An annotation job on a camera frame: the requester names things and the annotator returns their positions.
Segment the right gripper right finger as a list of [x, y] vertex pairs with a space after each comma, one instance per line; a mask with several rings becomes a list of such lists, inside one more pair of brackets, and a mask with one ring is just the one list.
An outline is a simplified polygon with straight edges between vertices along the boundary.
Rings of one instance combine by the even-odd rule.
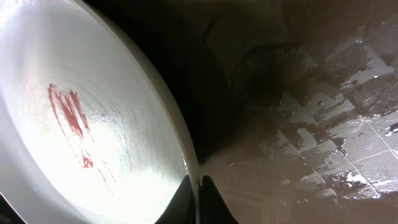
[[201, 224], [238, 224], [212, 178], [204, 175], [199, 191]]

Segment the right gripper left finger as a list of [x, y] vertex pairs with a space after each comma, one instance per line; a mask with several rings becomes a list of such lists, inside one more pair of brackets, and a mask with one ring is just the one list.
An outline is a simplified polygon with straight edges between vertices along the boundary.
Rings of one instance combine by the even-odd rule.
[[196, 224], [195, 199], [186, 175], [164, 213], [155, 224]]

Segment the white plate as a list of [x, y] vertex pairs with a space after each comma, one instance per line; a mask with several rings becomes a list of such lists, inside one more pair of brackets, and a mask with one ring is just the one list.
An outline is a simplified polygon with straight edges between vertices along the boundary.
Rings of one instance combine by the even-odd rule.
[[25, 223], [156, 223], [198, 164], [162, 77], [82, 1], [1, 2], [1, 195]]

